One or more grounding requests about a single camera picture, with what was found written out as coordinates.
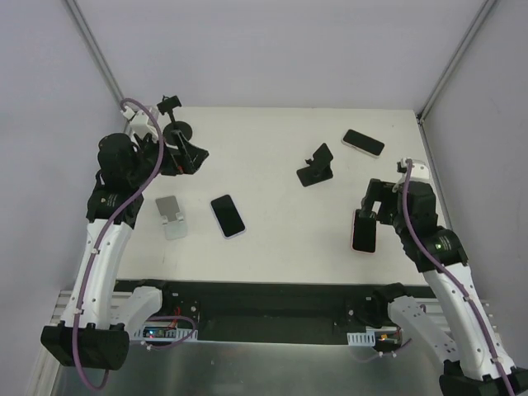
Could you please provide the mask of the purple case phone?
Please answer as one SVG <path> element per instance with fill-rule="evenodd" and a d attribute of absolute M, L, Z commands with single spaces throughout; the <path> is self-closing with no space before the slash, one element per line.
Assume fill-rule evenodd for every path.
<path fill-rule="evenodd" d="M 246 231 L 246 225 L 231 195 L 214 198 L 210 207 L 225 238 L 234 238 Z"/>

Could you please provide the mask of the cream case phone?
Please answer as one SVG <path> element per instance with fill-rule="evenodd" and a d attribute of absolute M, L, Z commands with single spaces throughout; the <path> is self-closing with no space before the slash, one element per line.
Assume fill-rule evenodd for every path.
<path fill-rule="evenodd" d="M 343 135 L 342 143 L 373 158 L 378 158 L 385 148 L 383 142 L 353 129 L 349 129 Z"/>

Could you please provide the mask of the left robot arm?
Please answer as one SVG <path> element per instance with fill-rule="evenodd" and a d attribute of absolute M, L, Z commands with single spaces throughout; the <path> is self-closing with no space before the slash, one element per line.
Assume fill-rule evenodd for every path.
<path fill-rule="evenodd" d="M 164 321 L 174 311 L 165 280 L 142 280 L 111 311 L 117 272 L 144 203 L 143 192 L 157 176 L 192 175 L 208 158 L 174 130 L 162 139 L 115 133 L 98 144 L 100 166 L 87 203 L 87 241 L 78 278 L 59 323 L 43 328 L 40 341 L 63 366 L 118 370 L 130 338 L 150 317 Z"/>

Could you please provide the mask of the white folding phone stand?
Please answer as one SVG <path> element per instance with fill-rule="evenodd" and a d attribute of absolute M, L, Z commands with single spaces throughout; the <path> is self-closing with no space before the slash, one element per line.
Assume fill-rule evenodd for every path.
<path fill-rule="evenodd" d="M 184 238 L 188 233 L 186 217 L 175 196 L 164 196 L 155 200 L 160 214 L 166 240 Z"/>

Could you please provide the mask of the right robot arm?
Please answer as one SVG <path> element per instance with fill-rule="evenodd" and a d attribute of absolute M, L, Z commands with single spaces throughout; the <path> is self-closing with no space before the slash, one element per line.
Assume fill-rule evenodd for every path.
<path fill-rule="evenodd" d="M 375 240 L 376 225 L 394 228 L 403 251 L 434 293 L 449 329 L 442 330 L 400 283 L 376 289 L 356 311 L 366 326 L 394 326 L 421 347 L 440 372 L 444 395 L 519 395 L 527 371 L 516 365 L 490 324 L 458 236 L 438 224 L 429 183 L 372 179 L 355 212 L 353 237 Z"/>

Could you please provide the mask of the black round-base clamp stand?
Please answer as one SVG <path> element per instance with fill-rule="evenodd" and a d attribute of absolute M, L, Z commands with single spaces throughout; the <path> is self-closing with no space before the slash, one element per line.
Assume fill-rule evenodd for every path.
<path fill-rule="evenodd" d="M 178 96 L 167 97 L 163 95 L 162 100 L 157 104 L 158 111 L 162 116 L 168 114 L 170 122 L 164 127 L 163 136 L 171 146 L 177 146 L 177 131 L 181 132 L 187 141 L 190 141 L 193 135 L 193 129 L 188 123 L 176 119 L 174 110 L 178 107 L 182 107 Z"/>

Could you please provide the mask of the black folding phone stand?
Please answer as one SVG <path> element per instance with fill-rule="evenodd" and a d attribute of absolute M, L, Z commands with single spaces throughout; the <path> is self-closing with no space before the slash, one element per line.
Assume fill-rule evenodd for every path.
<path fill-rule="evenodd" d="M 333 155 L 327 144 L 321 144 L 313 153 L 313 157 L 305 160 L 307 166 L 296 171 L 301 185 L 308 187 L 332 179 L 332 160 Z"/>

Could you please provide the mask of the pink case phone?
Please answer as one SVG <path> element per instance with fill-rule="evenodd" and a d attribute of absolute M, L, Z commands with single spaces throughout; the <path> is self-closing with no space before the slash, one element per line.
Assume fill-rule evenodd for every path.
<path fill-rule="evenodd" d="M 375 212 L 356 210 L 354 214 L 351 248 L 357 252 L 374 253 L 376 250 Z"/>

